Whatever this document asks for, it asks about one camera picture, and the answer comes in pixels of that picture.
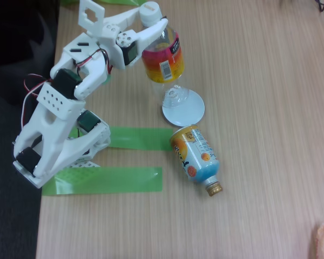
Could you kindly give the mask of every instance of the orange fruit illustration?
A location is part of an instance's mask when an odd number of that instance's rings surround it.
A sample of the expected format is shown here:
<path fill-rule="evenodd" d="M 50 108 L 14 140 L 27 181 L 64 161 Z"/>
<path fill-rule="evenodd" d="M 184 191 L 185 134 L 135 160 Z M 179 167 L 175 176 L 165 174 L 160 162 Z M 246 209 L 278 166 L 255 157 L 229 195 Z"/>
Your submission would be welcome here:
<path fill-rule="evenodd" d="M 210 160 L 210 155 L 208 153 L 203 153 L 201 155 L 201 158 L 204 160 L 204 161 L 209 161 Z"/>
<path fill-rule="evenodd" d="M 187 172 L 190 177 L 195 177 L 195 175 L 197 174 L 197 169 L 195 169 L 194 166 L 189 166 Z"/>
<path fill-rule="evenodd" d="M 172 146 L 177 146 L 179 148 L 179 153 L 181 154 L 181 157 L 185 160 L 187 157 L 187 146 L 184 141 L 181 139 L 174 139 L 172 142 Z"/>

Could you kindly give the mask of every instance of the green masking tape strip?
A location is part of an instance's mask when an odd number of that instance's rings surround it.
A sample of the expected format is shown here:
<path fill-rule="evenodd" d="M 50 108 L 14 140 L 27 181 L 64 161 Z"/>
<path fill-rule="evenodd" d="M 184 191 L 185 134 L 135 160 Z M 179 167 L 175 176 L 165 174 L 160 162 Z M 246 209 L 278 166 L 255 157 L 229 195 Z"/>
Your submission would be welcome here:
<path fill-rule="evenodd" d="M 42 195 L 161 192 L 161 167 L 83 167 L 57 173 Z"/>
<path fill-rule="evenodd" d="M 110 147 L 171 151 L 169 143 L 173 135 L 171 128 L 128 128 L 110 127 Z M 69 137 L 76 138 L 78 132 L 73 128 Z"/>

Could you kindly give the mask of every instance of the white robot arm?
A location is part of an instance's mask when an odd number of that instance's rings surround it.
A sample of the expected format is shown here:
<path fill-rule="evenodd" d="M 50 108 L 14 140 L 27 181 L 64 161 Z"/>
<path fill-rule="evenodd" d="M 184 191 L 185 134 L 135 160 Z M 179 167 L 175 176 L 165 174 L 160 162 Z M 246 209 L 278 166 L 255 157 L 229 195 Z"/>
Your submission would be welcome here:
<path fill-rule="evenodd" d="M 95 13 L 96 22 L 87 18 L 86 9 Z M 111 67 L 133 65 L 168 23 L 163 18 L 142 32 L 122 32 L 139 17 L 139 8 L 107 18 L 104 11 L 91 0 L 80 1 L 78 23 L 87 33 L 63 48 L 50 72 L 53 81 L 43 84 L 38 105 L 16 138 L 13 164 L 37 188 L 61 169 L 92 159 L 110 144 L 108 124 L 84 109 L 85 98 L 107 81 Z M 79 70 L 87 74 L 84 79 L 76 74 Z M 74 126 L 85 135 L 70 139 Z"/>

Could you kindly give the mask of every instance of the gold bottle cap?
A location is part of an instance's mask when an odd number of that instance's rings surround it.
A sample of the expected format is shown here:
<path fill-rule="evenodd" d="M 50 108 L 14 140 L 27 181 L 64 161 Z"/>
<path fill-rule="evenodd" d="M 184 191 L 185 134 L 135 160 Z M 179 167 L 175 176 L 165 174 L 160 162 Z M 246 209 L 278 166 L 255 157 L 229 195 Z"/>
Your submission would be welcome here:
<path fill-rule="evenodd" d="M 209 196 L 213 196 L 216 193 L 219 193 L 223 190 L 222 186 L 219 182 L 214 182 L 206 187 L 207 193 L 209 193 Z"/>

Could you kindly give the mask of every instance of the orange label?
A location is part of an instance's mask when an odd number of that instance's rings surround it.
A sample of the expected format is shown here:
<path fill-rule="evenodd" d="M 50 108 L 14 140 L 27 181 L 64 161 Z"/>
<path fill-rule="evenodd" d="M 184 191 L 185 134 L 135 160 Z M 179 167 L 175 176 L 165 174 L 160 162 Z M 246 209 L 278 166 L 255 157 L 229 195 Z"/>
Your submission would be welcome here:
<path fill-rule="evenodd" d="M 145 50 L 141 56 L 147 76 L 157 83 L 171 82 L 179 78 L 185 66 L 178 34 L 176 33 L 176 39 L 172 45 L 167 48 L 165 45 L 157 47 L 165 49 L 155 52 Z"/>

